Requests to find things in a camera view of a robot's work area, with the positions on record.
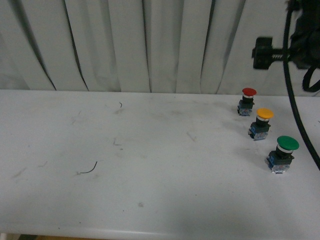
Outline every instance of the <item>table surface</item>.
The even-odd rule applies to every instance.
[[[285,96],[267,139],[240,95],[0,90],[0,232],[101,239],[318,239],[320,172]],[[320,98],[297,97],[320,152]],[[284,174],[277,137],[300,143]],[[89,173],[95,163],[96,167]]]

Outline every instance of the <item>green button cap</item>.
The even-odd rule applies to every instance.
[[[278,142],[280,147],[285,150],[293,151],[299,148],[299,143],[297,142],[297,140],[290,136],[280,136],[276,141]]]

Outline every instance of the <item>white curtain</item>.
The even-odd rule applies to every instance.
[[[1,89],[240,94],[252,87],[260,95],[287,94],[280,62],[255,70],[251,59],[257,37],[282,46],[284,0],[0,0],[0,6]],[[306,71],[293,64],[290,70],[295,94],[312,96],[301,88]]]

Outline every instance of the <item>yellow button cap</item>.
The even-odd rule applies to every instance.
[[[259,108],[256,114],[262,119],[271,119],[274,116],[274,113],[267,108]]]

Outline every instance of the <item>red button cap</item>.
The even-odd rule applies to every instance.
[[[246,95],[248,97],[252,97],[257,94],[257,91],[254,90],[253,88],[250,88],[250,87],[246,87],[246,88],[242,89],[242,92],[244,95]]]

